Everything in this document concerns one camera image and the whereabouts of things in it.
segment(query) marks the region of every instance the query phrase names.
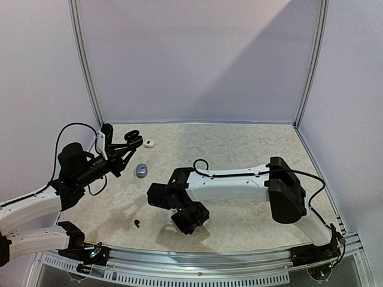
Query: robotic arm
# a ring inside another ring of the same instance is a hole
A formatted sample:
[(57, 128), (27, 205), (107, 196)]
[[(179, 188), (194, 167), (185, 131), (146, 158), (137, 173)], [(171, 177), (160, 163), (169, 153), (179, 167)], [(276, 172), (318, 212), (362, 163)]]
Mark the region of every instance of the robotic arm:
[(84, 196), (84, 187), (109, 172), (117, 178), (121, 176), (142, 145), (142, 136), (137, 130), (131, 131), (125, 134), (126, 143), (121, 144), (112, 144), (112, 136), (112, 125), (104, 124), (97, 133), (97, 157), (84, 151), (80, 143), (70, 143), (58, 156), (59, 178), (32, 193), (0, 203), (0, 267), (21, 255), (51, 249), (59, 249), (61, 255), (73, 259), (86, 258), (84, 263), (106, 264), (109, 249), (84, 247), (84, 234), (70, 222), (24, 232), (16, 228), (40, 216), (75, 206)]
[(252, 199), (269, 201), (272, 217), (281, 224), (294, 224), (313, 242), (301, 251), (291, 249), (294, 260), (302, 264), (324, 260), (339, 254), (337, 239), (341, 235), (323, 223), (312, 212), (306, 191), (287, 163), (272, 157), (269, 164), (248, 169), (204, 170), (195, 167), (175, 169), (168, 184), (153, 183), (147, 192), (152, 206), (175, 209), (175, 225), (184, 234), (209, 218), (209, 211), (200, 202), (207, 199)]

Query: white panel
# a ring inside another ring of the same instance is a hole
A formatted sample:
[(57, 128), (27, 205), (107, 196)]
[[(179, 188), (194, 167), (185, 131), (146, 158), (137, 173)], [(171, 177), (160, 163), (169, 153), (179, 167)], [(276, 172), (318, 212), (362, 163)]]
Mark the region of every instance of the white panel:
[(107, 121), (293, 122), (319, 0), (78, 4)]
[[(68, 1), (1, 1), (0, 201), (33, 191), (51, 176), (60, 129), (96, 125), (84, 85)], [(62, 144), (88, 148), (92, 132), (69, 128)], [(55, 215), (34, 225), (51, 224)], [(31, 257), (0, 268), (0, 285), (23, 286)]]
[(383, 286), (383, 2), (330, 1), (301, 132)]

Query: white round object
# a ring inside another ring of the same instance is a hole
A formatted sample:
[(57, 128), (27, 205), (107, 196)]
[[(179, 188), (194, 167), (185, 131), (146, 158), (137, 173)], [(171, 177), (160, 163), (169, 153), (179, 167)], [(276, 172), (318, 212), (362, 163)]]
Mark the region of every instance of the white round object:
[(146, 147), (146, 148), (154, 148), (155, 145), (156, 145), (156, 142), (153, 141), (152, 139), (147, 139), (144, 142), (144, 147)]

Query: metal corner post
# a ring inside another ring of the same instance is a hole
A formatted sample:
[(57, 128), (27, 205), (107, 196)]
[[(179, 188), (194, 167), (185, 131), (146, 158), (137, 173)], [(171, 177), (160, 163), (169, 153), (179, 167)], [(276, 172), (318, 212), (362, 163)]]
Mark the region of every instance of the metal corner post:
[(80, 60), (81, 69), (83, 70), (85, 85), (88, 91), (90, 103), (95, 113), (96, 121), (99, 126), (102, 126), (104, 120), (102, 118), (101, 108), (97, 99), (95, 88), (93, 86), (92, 78), (90, 76), (90, 69), (86, 57), (83, 36), (81, 34), (80, 17), (78, 15), (77, 0), (69, 0), (69, 11), (71, 13), (72, 27), (74, 38), (78, 51), (78, 58)]
[(315, 40), (314, 40), (314, 47), (311, 54), (311, 62), (309, 67), (309, 73), (305, 83), (305, 89), (303, 92), (302, 100), (298, 108), (298, 112), (295, 117), (295, 122), (294, 122), (295, 127), (299, 127), (302, 122), (302, 118), (305, 113), (305, 108), (306, 108), (309, 94), (311, 91), (312, 83), (314, 82), (315, 71), (318, 66), (318, 60), (319, 60), (320, 50), (321, 50), (322, 41), (323, 41), (324, 28), (326, 25), (326, 16), (327, 16), (328, 7), (329, 7), (329, 0), (321, 0), (321, 7), (320, 7), (320, 13), (318, 16), (318, 24), (317, 24), (317, 36), (315, 37)]

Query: marble-patterned surface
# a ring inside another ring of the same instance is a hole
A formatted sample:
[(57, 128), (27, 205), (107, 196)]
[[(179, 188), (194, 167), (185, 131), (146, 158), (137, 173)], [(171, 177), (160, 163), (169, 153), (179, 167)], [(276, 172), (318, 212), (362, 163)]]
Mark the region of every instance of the marble-patterned surface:
[[(108, 186), (98, 196), (86, 193), (65, 212), (60, 221), (69, 220), (86, 235), (88, 242), (102, 241), (111, 246), (138, 249), (223, 252), (277, 248), (309, 242), (294, 225), (274, 222), (269, 203), (250, 200), (215, 200), (203, 204), (210, 219), (191, 236), (174, 226), (172, 211), (149, 206), (146, 192), (152, 182), (167, 183), (177, 167), (190, 167), (204, 158), (211, 169), (236, 169), (269, 162), (281, 156), (292, 169), (315, 173), (314, 167), (292, 126), (258, 124), (140, 124), (115, 125), (114, 142), (124, 134), (140, 130), (144, 139), (156, 141), (153, 149), (140, 147), (120, 178), (108, 175)], [(135, 176), (139, 163), (148, 166), (146, 178)], [(308, 196), (321, 184), (299, 176)], [(104, 184), (92, 184), (95, 193)], [(337, 220), (325, 192), (313, 205), (327, 222)], [(134, 220), (141, 222), (140, 228)]]

